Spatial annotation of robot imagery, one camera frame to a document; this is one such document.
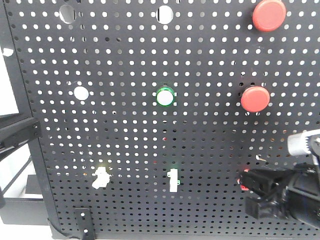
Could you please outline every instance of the large round hole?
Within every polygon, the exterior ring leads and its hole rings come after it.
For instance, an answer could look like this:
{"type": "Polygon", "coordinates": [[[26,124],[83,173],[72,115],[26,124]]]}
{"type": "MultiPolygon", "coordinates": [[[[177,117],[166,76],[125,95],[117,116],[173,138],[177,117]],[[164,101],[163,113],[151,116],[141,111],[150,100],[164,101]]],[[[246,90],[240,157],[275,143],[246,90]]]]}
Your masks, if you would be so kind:
{"type": "Polygon", "coordinates": [[[76,11],[70,5],[62,5],[59,10],[60,19],[65,24],[72,24],[76,20],[76,11]]]}
{"type": "Polygon", "coordinates": [[[174,12],[171,7],[163,5],[158,8],[155,14],[156,19],[161,24],[169,24],[174,19],[174,12]]]}
{"type": "Polygon", "coordinates": [[[75,98],[80,101],[84,101],[89,97],[89,91],[83,86],[77,86],[74,89],[73,94],[75,98]]]}

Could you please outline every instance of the robotic arm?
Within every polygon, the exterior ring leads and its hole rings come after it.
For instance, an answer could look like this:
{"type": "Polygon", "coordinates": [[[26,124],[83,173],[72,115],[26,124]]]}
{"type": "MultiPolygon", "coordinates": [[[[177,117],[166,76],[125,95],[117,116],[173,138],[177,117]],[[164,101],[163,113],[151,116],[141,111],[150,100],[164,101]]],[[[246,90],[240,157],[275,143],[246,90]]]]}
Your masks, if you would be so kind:
{"type": "Polygon", "coordinates": [[[320,129],[291,135],[287,144],[292,156],[312,155],[313,164],[242,172],[239,184],[259,196],[246,198],[245,212],[256,219],[295,219],[319,229],[320,129]]]}

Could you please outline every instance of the green illuminated button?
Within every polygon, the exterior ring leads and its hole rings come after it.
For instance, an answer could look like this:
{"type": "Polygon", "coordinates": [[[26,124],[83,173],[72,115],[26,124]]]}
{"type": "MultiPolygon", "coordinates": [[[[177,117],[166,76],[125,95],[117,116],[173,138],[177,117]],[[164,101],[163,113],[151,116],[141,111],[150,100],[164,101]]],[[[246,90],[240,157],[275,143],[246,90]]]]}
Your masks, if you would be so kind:
{"type": "Polygon", "coordinates": [[[161,106],[169,106],[174,102],[175,92],[171,87],[163,86],[156,91],[156,102],[161,106]]]}

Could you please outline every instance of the perforated metal panel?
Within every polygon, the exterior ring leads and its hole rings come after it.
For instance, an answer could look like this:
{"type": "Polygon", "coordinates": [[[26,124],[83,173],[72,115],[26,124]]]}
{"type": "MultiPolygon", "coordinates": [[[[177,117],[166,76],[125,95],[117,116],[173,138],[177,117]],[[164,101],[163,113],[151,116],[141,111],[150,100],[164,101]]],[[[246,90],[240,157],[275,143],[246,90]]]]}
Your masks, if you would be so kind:
{"type": "Polygon", "coordinates": [[[270,33],[252,24],[258,2],[4,1],[41,121],[44,194],[53,195],[57,229],[78,236],[74,208],[88,207],[100,239],[320,236],[300,222],[247,216],[250,193],[237,184],[247,168],[309,162],[288,154],[287,137],[319,128],[319,0],[284,0],[286,20],[270,33]],[[74,22],[61,19],[64,4],[74,22]],[[157,21],[162,5],[174,14],[167,25],[157,21]],[[155,102],[163,85],[176,92],[173,106],[155,102]],[[271,102],[248,114],[240,99],[253,85],[271,102]],[[98,190],[97,167],[112,174],[98,190]],[[169,192],[170,168],[178,169],[177,193],[169,192]]]}

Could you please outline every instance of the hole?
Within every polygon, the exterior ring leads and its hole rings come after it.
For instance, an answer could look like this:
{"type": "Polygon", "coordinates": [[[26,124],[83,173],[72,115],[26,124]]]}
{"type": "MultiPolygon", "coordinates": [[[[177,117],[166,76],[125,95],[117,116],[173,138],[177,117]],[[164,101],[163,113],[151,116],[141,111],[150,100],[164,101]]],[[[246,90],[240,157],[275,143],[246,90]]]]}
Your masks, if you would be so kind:
{"type": "Polygon", "coordinates": [[[65,24],[72,24],[76,20],[76,11],[72,6],[65,4],[60,7],[59,16],[65,24]]]}
{"type": "Polygon", "coordinates": [[[174,12],[171,7],[163,5],[158,8],[155,14],[156,19],[161,24],[169,24],[174,19],[174,12]]]}
{"type": "Polygon", "coordinates": [[[2,55],[3,56],[10,57],[10,56],[12,56],[12,54],[14,54],[14,50],[13,49],[6,48],[6,47],[3,48],[3,50],[2,50],[2,55]]]}
{"type": "Polygon", "coordinates": [[[89,91],[83,86],[77,86],[74,89],[73,94],[75,98],[80,101],[84,101],[89,97],[89,91]]]}

